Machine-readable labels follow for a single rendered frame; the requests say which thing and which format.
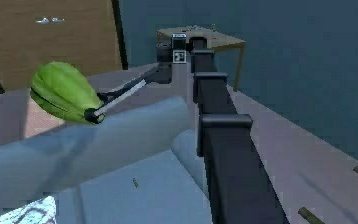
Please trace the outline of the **pale blue sofa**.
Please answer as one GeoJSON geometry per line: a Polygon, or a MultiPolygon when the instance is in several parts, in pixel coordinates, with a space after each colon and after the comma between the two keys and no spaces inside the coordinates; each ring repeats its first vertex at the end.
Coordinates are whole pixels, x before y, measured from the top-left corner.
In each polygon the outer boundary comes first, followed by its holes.
{"type": "Polygon", "coordinates": [[[0,146],[0,215],[48,196],[57,224],[213,224],[180,96],[0,146]]]}

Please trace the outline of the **tan wooden table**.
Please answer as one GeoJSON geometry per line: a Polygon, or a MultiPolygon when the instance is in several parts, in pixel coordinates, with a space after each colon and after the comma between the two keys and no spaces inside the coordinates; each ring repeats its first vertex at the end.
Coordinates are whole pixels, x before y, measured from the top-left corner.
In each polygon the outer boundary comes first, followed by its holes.
{"type": "Polygon", "coordinates": [[[238,62],[234,77],[233,91],[238,91],[238,85],[240,81],[240,72],[242,68],[242,59],[245,51],[246,41],[233,37],[218,31],[214,31],[211,28],[204,28],[197,25],[164,28],[156,31],[156,41],[161,42],[163,39],[170,39],[175,33],[184,33],[187,38],[200,36],[207,39],[207,47],[215,50],[216,52],[228,51],[233,49],[239,50],[238,62]]]}

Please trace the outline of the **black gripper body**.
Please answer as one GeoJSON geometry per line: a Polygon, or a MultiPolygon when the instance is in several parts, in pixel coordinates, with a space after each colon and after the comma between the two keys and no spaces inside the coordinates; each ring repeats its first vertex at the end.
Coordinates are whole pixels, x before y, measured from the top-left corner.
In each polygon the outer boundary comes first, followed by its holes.
{"type": "Polygon", "coordinates": [[[170,84],[172,81],[172,47],[169,43],[156,45],[157,67],[146,77],[147,83],[170,84]]]}

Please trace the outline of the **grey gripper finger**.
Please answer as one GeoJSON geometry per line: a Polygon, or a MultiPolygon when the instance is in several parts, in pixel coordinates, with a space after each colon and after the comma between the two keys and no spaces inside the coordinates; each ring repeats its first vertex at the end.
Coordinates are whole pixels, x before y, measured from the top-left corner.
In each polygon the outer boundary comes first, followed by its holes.
{"type": "Polygon", "coordinates": [[[106,93],[107,100],[98,109],[89,108],[84,112],[84,117],[87,121],[98,124],[102,122],[101,115],[104,115],[109,109],[119,104],[127,97],[133,95],[139,89],[146,85],[146,81],[141,79],[140,81],[131,81],[127,83],[123,88],[120,89],[120,93],[117,91],[106,93]]]}
{"type": "Polygon", "coordinates": [[[119,99],[121,96],[128,96],[134,94],[147,84],[143,77],[134,78],[115,89],[108,92],[98,92],[97,96],[102,102],[110,102],[114,99],[119,99]]]}

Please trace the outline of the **white patterned cushion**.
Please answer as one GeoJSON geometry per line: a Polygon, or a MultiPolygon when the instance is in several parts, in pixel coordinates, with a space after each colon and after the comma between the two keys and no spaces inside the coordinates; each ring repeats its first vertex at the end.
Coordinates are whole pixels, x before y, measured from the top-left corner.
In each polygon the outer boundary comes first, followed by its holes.
{"type": "Polygon", "coordinates": [[[55,198],[48,196],[0,215],[0,224],[57,224],[56,208],[55,198]]]}

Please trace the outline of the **brown wooden door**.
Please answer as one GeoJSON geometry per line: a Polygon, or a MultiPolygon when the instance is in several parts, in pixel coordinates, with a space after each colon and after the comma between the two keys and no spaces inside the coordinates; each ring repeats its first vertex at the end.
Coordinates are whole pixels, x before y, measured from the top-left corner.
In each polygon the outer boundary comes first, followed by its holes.
{"type": "Polygon", "coordinates": [[[86,76],[120,70],[118,20],[118,0],[0,0],[0,93],[27,87],[51,61],[86,76]],[[35,23],[43,17],[65,21],[35,23]]]}

